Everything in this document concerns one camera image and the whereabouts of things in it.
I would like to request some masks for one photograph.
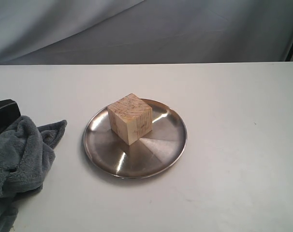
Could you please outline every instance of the metal plate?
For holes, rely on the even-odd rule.
[[[184,151],[187,132],[180,116],[160,102],[143,100],[153,109],[153,129],[132,145],[111,130],[107,108],[98,112],[84,131],[87,156],[111,175],[150,177],[171,167]]]

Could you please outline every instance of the tabletop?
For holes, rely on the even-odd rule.
[[[164,173],[119,179],[81,145],[129,93],[167,104],[188,143]],[[293,63],[0,66],[0,100],[37,126],[66,119],[43,190],[15,232],[293,232]]]

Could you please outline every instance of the wood grain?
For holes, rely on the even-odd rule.
[[[152,130],[152,107],[134,94],[108,106],[111,129],[128,145]]]

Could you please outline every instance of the gray microfiber cloth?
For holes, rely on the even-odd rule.
[[[8,232],[15,221],[12,202],[42,189],[66,125],[64,120],[37,128],[21,116],[0,134],[0,232]]]

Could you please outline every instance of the cloth fold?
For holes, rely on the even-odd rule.
[[[21,116],[0,134],[0,232],[8,232],[16,218],[12,201],[42,189],[66,125],[63,120],[37,128]]]

